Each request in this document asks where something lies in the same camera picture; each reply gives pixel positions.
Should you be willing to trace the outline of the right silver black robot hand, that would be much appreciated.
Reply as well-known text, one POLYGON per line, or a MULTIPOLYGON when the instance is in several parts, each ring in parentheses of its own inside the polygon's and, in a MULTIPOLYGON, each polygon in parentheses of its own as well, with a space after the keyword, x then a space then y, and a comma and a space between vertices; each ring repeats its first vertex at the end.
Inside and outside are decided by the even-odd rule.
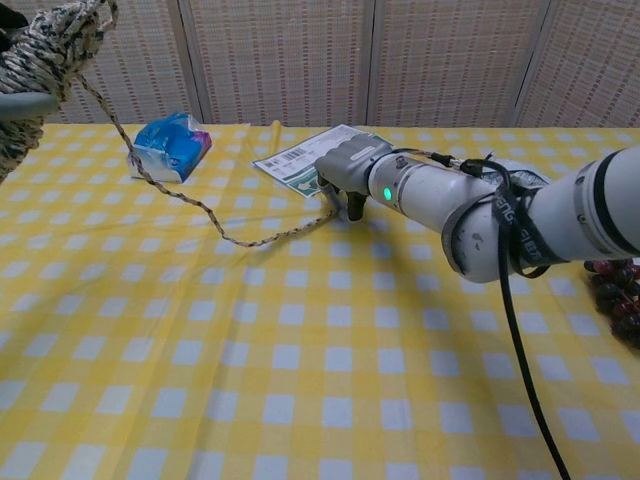
POLYGON ((351 222, 360 221, 370 196, 369 174, 375 163, 393 150, 382 138, 360 133, 317 159, 317 183, 331 208, 343 212, 351 222))

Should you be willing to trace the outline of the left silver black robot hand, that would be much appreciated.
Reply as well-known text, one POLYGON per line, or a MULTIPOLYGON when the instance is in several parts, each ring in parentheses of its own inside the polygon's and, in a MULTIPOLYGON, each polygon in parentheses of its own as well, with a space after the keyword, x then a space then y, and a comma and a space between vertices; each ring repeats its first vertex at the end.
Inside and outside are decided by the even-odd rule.
MULTIPOLYGON (((20 12, 1 4, 1 52, 11 46, 11 35, 29 25, 20 12)), ((48 93, 26 92, 1 94, 1 120, 19 121, 46 117, 58 107, 56 98, 48 93)))

